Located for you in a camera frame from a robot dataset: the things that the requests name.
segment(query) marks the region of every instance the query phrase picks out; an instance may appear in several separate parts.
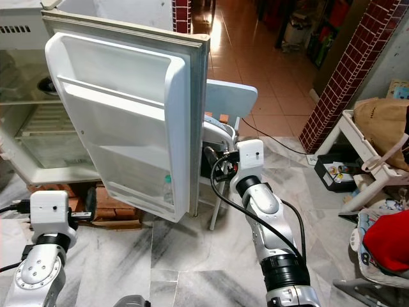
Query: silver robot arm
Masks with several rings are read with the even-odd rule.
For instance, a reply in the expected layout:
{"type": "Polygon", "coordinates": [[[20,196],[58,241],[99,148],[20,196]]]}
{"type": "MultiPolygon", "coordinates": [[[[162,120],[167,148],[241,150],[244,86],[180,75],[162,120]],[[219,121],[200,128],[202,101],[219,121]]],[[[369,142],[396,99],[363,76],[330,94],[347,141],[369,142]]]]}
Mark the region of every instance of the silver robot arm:
{"type": "Polygon", "coordinates": [[[67,193],[33,193],[30,213],[35,246],[15,271],[5,307],[53,307],[65,284],[66,252],[76,242],[68,224],[67,193]]]}
{"type": "MultiPolygon", "coordinates": [[[[238,159],[237,154],[234,157],[237,167],[230,181],[231,191],[237,191],[242,197],[244,209],[264,220],[295,246],[291,228],[284,218],[282,201],[268,184],[260,181],[264,163],[263,142],[258,139],[239,142],[237,149],[238,159]]],[[[304,259],[266,227],[249,216],[246,219],[252,229],[254,247],[265,277],[267,306],[320,307],[304,259]]]]}

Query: refrigerator door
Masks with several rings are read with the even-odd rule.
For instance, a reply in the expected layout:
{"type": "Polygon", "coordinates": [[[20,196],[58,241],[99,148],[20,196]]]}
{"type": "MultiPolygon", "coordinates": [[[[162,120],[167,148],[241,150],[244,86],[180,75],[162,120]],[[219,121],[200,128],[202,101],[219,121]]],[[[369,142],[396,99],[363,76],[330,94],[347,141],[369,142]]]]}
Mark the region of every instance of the refrigerator door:
{"type": "Polygon", "coordinates": [[[50,75],[109,194],[179,221],[197,204],[209,36],[42,13],[50,75]]]}

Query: plastic bottle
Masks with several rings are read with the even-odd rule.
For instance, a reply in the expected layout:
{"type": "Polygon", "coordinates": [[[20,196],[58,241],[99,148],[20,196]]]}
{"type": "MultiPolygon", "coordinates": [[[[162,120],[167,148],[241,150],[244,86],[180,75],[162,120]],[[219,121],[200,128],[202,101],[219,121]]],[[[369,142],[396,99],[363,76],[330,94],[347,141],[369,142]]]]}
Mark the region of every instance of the plastic bottle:
{"type": "Polygon", "coordinates": [[[170,175],[165,176],[164,201],[173,205],[172,178],[170,175]]]}

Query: brown paper bag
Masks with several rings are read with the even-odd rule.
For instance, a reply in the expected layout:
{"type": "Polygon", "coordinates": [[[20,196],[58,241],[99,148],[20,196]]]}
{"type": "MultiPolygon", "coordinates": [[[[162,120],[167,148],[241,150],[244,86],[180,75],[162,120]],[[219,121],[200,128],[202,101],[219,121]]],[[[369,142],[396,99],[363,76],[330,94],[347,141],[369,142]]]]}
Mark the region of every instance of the brown paper bag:
{"type": "Polygon", "coordinates": [[[402,146],[409,138],[406,128],[409,100],[393,98],[372,98],[357,102],[354,119],[359,130],[383,157],[377,156],[366,161],[362,169],[371,171],[383,161],[396,168],[409,171],[402,146]]]}

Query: brick pillar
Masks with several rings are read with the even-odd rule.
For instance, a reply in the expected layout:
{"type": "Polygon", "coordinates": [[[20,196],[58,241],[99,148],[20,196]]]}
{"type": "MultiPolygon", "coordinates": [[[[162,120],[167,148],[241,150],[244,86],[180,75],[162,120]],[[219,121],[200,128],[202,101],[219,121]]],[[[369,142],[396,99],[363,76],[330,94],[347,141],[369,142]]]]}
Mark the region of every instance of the brick pillar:
{"type": "Polygon", "coordinates": [[[191,0],[172,0],[173,31],[190,33],[191,0]]]}
{"type": "Polygon", "coordinates": [[[374,65],[403,15],[409,0],[372,0],[320,100],[307,121],[300,141],[314,153],[374,65]]]}

